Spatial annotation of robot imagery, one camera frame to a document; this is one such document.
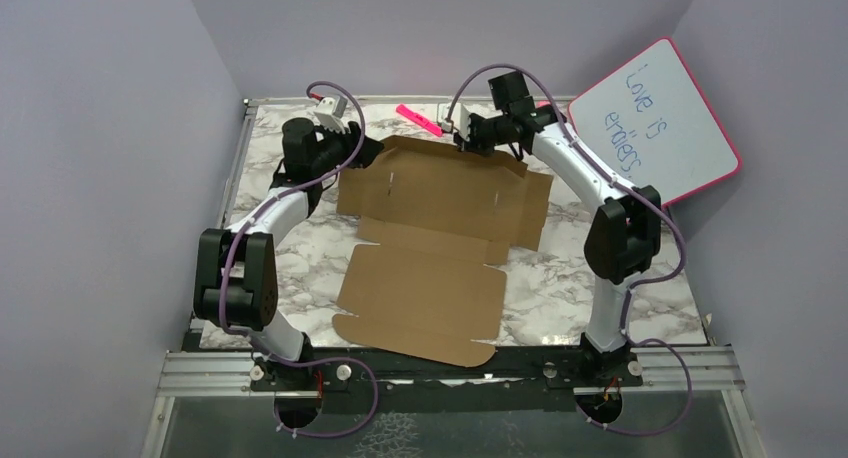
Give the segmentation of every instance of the white wall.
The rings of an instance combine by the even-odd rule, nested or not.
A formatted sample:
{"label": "white wall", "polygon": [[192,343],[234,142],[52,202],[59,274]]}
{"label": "white wall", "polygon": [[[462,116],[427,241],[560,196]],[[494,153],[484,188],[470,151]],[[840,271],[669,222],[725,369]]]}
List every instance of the white wall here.
{"label": "white wall", "polygon": [[845,456],[848,0],[695,0],[674,38],[745,160],[674,211],[772,457]]}
{"label": "white wall", "polygon": [[138,456],[242,113],[189,0],[0,0],[0,455]]}
{"label": "white wall", "polygon": [[[657,38],[692,0],[192,0],[242,94],[451,94],[496,61],[576,94]],[[469,91],[488,94],[485,80]]]}

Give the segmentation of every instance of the pink marker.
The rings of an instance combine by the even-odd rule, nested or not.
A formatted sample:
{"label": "pink marker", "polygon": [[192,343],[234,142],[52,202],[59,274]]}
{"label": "pink marker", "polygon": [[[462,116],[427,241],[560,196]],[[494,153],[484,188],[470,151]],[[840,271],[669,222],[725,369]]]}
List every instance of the pink marker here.
{"label": "pink marker", "polygon": [[397,111],[401,116],[408,118],[411,122],[415,123],[421,128],[424,128],[425,130],[429,131],[430,133],[436,136],[442,136],[442,129],[439,127],[439,125],[410,110],[406,107],[406,105],[398,105],[398,107],[395,108],[395,111]]}

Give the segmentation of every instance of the marble surface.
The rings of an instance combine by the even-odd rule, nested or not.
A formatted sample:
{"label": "marble surface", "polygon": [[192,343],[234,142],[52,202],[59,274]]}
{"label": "marble surface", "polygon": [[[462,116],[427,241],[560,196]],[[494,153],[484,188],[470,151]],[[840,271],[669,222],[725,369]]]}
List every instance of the marble surface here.
{"label": "marble surface", "polygon": [[[431,120],[435,117],[436,104],[406,105]],[[363,105],[369,137],[382,139],[400,134],[450,141],[447,136],[435,138],[402,118],[395,107],[396,104]],[[309,104],[259,108],[232,220],[245,216],[266,196],[282,154],[283,123],[298,116],[311,117],[311,108]],[[488,104],[471,104],[469,109],[484,116],[495,113]],[[355,116],[350,113],[347,119],[355,119]],[[532,156],[526,161],[533,171],[551,173]],[[312,217],[298,225],[276,250],[279,310],[296,328],[306,331],[315,346],[349,345],[336,334],[331,318],[342,312],[335,304],[336,297],[353,247],[363,241],[354,236],[356,217],[335,214],[337,198],[335,187],[325,192]],[[507,273],[507,292],[495,344],[577,343],[592,310],[593,273],[582,252],[589,225],[589,214],[577,196],[556,178],[539,251],[513,247],[509,262],[499,267]],[[664,230],[661,248],[647,276],[668,273],[676,265],[677,250],[667,230]],[[666,283],[638,288],[630,329],[636,340],[659,337],[671,343],[706,343],[684,275]],[[201,347],[242,346],[246,346],[242,338],[226,335],[206,323]]]}

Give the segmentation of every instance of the cardboard box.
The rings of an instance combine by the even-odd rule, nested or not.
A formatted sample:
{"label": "cardboard box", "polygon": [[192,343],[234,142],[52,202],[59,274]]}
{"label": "cardboard box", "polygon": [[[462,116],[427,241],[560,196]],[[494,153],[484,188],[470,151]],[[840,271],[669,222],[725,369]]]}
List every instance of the cardboard box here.
{"label": "cardboard box", "polygon": [[348,341],[459,366],[495,352],[510,245],[538,249],[553,177],[504,152],[391,136],[339,178],[337,212],[360,215],[333,326]]}

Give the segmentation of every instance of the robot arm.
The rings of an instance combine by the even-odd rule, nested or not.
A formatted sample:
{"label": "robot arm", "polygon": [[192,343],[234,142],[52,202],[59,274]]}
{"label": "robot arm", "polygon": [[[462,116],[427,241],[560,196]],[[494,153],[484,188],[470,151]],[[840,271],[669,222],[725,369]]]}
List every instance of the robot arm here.
{"label": "robot arm", "polygon": [[[563,136],[557,123],[557,110],[550,105],[536,107],[524,75],[511,72],[489,80],[495,108],[500,116],[483,118],[470,114],[461,105],[450,128],[461,151],[488,156],[495,146],[508,144],[517,158],[533,154],[547,164],[571,187],[592,214],[592,226],[584,245],[586,261],[595,277],[595,292],[589,326],[581,339],[593,355],[596,369],[607,359],[629,351],[621,333],[621,317],[627,287],[651,265],[659,252],[660,220],[644,205],[610,186],[578,150]],[[579,140],[570,123],[566,130]],[[514,145],[520,147],[516,152]],[[591,150],[583,147],[593,161],[610,176],[633,188],[651,203],[660,206],[659,193],[650,186],[634,188],[617,175]]]}
{"label": "robot arm", "polygon": [[[267,197],[256,209],[266,209],[258,218],[255,212],[226,229],[208,229],[200,236],[194,290],[194,313],[221,326],[218,306],[221,297],[222,269],[233,239],[244,225],[244,238],[235,252],[242,276],[228,279],[226,306],[231,329],[246,334],[251,343],[266,352],[298,361],[309,348],[303,333],[289,324],[277,311],[278,288],[274,249],[298,223],[307,219],[318,206],[321,183],[281,196],[286,188],[306,184],[341,165],[353,153],[360,128],[340,118],[345,102],[341,97],[325,97],[315,110],[321,126],[312,120],[295,118],[283,125],[283,159],[274,173]],[[382,151],[383,145],[370,138],[350,163],[353,168],[367,167]]]}

